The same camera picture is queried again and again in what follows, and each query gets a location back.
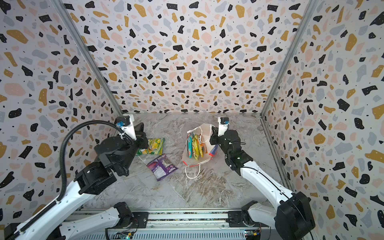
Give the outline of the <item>purple snack packet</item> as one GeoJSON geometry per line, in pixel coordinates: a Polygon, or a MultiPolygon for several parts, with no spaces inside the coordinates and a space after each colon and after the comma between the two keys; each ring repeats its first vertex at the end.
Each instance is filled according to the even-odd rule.
{"type": "Polygon", "coordinates": [[[165,154],[149,162],[147,167],[152,171],[158,182],[178,169],[165,154]]]}

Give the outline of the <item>orange snack packet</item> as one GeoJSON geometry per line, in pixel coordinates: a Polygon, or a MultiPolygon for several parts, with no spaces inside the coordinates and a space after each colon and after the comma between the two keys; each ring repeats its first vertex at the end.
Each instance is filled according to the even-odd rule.
{"type": "Polygon", "coordinates": [[[207,153],[206,144],[201,140],[201,136],[199,136],[199,154],[201,157],[204,157],[206,153],[207,153]]]}

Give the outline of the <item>red paper bag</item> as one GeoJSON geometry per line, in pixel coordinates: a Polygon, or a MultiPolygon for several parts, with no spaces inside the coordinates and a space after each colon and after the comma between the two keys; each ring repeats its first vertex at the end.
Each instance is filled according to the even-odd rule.
{"type": "Polygon", "coordinates": [[[195,179],[201,172],[202,164],[209,162],[218,151],[218,145],[212,145],[210,138],[213,134],[213,125],[202,124],[187,131],[185,149],[182,155],[182,163],[185,168],[185,175],[188,179],[195,179]],[[197,174],[189,175],[189,169],[198,167],[197,174]]]}

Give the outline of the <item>yellow green Fox's candy bag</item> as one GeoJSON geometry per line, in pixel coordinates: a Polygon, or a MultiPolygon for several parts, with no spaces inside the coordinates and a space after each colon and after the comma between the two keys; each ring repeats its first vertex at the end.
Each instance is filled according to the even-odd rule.
{"type": "Polygon", "coordinates": [[[148,139],[148,148],[139,149],[137,156],[141,155],[159,155],[163,154],[163,148],[165,144],[165,138],[148,139]]]}

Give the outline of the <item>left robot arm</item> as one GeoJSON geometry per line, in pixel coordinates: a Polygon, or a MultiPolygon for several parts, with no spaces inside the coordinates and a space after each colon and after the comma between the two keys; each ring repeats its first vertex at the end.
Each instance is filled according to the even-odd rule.
{"type": "Polygon", "coordinates": [[[10,224],[5,230],[6,240],[77,240],[97,230],[128,226],[133,213],[126,203],[117,203],[104,213],[74,223],[65,220],[87,201],[102,193],[117,180],[128,176],[129,167],[139,149],[148,147],[144,123],[133,125],[129,120],[115,124],[92,120],[74,127],[64,138],[59,155],[62,189],[58,197],[36,215],[20,224],[10,224]],[[94,162],[78,172],[73,181],[67,182],[65,152],[69,140],[78,130],[93,124],[107,125],[119,132],[95,146],[94,162]]]}

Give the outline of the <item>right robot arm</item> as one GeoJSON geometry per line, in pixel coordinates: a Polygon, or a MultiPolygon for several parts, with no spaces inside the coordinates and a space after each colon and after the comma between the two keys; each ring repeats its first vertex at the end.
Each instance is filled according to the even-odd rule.
{"type": "Polygon", "coordinates": [[[302,192],[287,189],[262,170],[242,149],[237,131],[230,130],[228,125],[212,127],[210,143],[220,147],[230,169],[254,185],[272,205],[263,207],[255,201],[249,202],[242,207],[243,223],[267,225],[283,240],[302,240],[312,234],[316,224],[309,198],[302,192]]]}

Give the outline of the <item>yellow snack packet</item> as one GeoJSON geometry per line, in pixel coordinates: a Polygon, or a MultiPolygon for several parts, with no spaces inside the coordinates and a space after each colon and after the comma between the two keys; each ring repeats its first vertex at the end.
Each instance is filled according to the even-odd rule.
{"type": "Polygon", "coordinates": [[[193,137],[192,147],[194,158],[196,161],[198,161],[200,156],[200,142],[197,135],[194,135],[193,137]]]}

